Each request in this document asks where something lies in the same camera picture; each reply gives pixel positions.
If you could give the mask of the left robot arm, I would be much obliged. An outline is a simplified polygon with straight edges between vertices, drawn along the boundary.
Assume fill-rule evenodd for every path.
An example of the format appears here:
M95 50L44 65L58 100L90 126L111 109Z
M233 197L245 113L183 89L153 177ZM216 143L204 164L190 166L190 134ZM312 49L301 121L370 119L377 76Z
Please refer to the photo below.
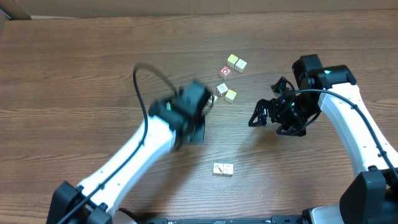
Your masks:
M77 186L64 182L53 193L47 223L112 223L121 202L164 154L204 138L203 109L211 98L193 81L176 95L151 104L135 134Z

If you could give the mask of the hammer picture block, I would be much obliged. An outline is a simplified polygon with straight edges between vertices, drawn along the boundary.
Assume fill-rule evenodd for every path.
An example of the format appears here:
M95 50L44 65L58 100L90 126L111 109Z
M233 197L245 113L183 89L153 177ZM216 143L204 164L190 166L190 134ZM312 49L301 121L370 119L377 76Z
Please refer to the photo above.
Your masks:
M214 163L213 164L213 175L223 175L223 163Z

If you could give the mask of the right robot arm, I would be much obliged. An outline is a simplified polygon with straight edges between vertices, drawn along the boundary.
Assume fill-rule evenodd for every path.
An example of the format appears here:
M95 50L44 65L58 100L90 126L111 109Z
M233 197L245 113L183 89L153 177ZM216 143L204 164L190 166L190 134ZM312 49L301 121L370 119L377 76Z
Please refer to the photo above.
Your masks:
M248 125L271 120L280 125L279 136L302 137L325 113L349 156L354 181L338 203L273 216L271 223L397 223L397 151L367 110L350 69L324 67L312 54L301 56L292 71L298 87L281 77L271 86L276 98L259 100Z

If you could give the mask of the acorn picture block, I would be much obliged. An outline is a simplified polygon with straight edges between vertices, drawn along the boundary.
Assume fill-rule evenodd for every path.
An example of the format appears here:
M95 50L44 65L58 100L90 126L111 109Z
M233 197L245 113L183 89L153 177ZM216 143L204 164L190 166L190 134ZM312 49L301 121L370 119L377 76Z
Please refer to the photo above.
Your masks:
M211 105L214 105L217 101L218 97L216 95L212 95L209 99L209 102L211 103Z

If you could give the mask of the white block green side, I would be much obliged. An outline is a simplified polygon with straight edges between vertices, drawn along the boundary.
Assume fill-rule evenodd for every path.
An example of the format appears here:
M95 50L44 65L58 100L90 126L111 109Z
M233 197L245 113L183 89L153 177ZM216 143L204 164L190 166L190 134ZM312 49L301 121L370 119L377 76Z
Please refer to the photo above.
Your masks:
M223 164L223 175L232 176L234 173L234 165Z

